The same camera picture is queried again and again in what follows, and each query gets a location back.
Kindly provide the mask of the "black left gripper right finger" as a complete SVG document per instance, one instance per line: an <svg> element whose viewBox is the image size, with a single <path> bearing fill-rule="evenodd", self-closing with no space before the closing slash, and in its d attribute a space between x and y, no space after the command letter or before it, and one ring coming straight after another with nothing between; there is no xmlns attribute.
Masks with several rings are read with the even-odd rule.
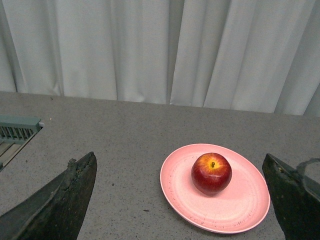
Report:
<svg viewBox="0 0 320 240"><path fill-rule="evenodd" d="M306 175L309 167L319 166L311 158L296 168L268 153L262 171L276 219L287 240L320 238L320 184Z"/></svg>

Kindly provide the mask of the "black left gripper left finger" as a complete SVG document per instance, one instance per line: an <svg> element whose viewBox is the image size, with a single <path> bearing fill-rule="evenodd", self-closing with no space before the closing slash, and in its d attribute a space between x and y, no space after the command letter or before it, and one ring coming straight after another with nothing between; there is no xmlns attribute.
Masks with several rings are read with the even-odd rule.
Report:
<svg viewBox="0 0 320 240"><path fill-rule="evenodd" d="M93 152L71 159L67 169L0 217L2 240L75 240L97 175Z"/></svg>

